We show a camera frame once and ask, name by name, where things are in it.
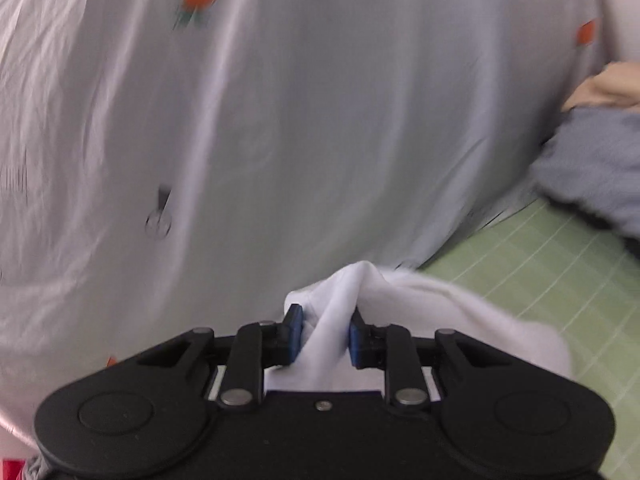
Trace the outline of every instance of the white wall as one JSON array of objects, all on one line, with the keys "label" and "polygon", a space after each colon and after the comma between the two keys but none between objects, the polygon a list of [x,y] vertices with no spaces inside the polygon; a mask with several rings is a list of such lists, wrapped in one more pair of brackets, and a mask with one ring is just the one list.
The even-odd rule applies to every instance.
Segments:
[{"label": "white wall", "polygon": [[640,61],[640,0],[603,0],[604,31],[614,60]]}]

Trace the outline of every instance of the beige cloth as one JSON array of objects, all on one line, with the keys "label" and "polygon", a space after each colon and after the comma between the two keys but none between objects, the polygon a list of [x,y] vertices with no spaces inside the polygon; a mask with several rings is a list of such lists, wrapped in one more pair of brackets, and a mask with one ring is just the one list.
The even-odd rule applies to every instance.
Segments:
[{"label": "beige cloth", "polygon": [[597,76],[588,78],[562,107],[607,106],[640,113],[640,63],[610,63]]}]

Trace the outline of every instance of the gray fuzzy cloth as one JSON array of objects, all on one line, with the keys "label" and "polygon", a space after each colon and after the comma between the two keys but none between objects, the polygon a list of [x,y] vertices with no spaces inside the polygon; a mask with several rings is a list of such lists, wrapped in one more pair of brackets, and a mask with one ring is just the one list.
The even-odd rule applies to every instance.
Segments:
[{"label": "gray fuzzy cloth", "polygon": [[640,114],[574,108],[531,173],[551,198],[609,221],[625,237],[640,239]]}]

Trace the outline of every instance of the bedsheet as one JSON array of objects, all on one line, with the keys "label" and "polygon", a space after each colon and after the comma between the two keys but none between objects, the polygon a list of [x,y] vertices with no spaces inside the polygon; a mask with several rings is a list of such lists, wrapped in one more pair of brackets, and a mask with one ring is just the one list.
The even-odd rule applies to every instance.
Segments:
[{"label": "bedsheet", "polygon": [[0,423],[192,326],[415,267],[600,68],[598,0],[0,0]]}]

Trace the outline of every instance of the green tiled floor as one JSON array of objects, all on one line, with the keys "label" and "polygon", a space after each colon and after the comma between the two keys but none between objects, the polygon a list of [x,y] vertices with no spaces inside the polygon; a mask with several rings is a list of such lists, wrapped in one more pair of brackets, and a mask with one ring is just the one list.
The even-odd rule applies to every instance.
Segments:
[{"label": "green tiled floor", "polygon": [[424,270],[560,330],[577,380],[616,413],[603,473],[640,478],[640,264],[619,238],[538,200]]}]

